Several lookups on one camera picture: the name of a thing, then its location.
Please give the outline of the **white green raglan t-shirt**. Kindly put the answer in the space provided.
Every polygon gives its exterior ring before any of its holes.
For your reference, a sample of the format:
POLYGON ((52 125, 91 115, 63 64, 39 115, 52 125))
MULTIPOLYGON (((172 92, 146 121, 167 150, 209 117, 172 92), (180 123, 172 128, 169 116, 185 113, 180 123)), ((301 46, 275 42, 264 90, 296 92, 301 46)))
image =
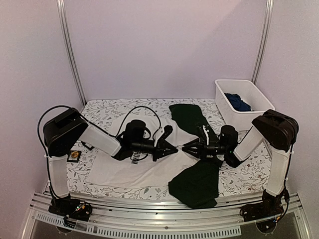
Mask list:
MULTIPOLYGON (((197 139, 198 126, 210 128, 201 108, 192 104, 169 106, 170 118, 161 118, 171 125, 167 141, 182 146, 197 139)), ((152 161, 152 156, 134 152, 118 161, 101 150, 94 159, 86 183, 103 188, 149 189, 165 187, 166 191, 193 209, 216 206, 220 163, 214 159, 197 159, 182 150, 152 161)))

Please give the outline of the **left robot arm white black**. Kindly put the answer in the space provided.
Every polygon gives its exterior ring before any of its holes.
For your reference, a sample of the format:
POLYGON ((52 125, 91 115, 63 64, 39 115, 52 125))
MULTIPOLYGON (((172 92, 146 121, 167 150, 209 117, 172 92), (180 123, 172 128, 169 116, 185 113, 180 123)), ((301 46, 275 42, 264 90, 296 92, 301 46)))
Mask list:
POLYGON ((146 123, 133 119, 124 121, 116 135, 111 135, 104 129, 85 118, 75 108, 66 109, 43 126, 43 132, 38 132, 39 141, 45 151, 49 190, 55 201, 55 208, 63 216, 74 212, 74 205, 69 202, 69 189, 66 180, 66 163, 71 156, 71 149, 77 141, 87 143, 115 160, 122 161, 135 152, 146 153, 156 162, 158 159, 175 154, 178 149, 166 138, 173 132, 171 125, 159 125, 149 137, 144 137, 148 131, 146 123))

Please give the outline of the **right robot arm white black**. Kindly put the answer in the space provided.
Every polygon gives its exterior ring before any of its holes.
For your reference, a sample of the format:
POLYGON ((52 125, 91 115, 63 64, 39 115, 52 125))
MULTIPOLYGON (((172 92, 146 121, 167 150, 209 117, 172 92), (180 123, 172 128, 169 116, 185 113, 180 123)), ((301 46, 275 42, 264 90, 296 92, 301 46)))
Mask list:
POLYGON ((207 125, 198 126, 199 137, 182 146, 182 151, 198 159, 224 156, 224 161, 236 168, 265 143, 271 157, 271 169, 266 194, 277 197, 286 188, 291 154, 297 140, 299 125, 293 118, 275 110, 267 110, 251 122, 251 128, 241 141, 235 127, 224 125, 216 135, 207 125))

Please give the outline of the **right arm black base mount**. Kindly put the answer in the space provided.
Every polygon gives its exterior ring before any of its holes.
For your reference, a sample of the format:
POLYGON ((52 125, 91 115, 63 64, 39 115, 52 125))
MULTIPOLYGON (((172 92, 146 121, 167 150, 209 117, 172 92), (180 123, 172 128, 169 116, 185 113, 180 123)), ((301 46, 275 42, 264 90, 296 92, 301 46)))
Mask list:
POLYGON ((248 222, 282 214, 284 209, 281 205, 281 198, 281 195, 275 197, 264 191, 261 202, 244 205, 241 207, 239 215, 244 219, 244 222, 248 222))

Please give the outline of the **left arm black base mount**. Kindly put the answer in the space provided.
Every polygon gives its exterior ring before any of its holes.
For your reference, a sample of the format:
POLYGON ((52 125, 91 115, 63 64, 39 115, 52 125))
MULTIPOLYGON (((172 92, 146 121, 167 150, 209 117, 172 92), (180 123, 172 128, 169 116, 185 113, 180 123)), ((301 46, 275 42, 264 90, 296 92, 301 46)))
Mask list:
POLYGON ((63 216, 65 219, 75 219, 88 222, 92 214, 92 206, 79 199, 52 199, 48 211, 63 216))

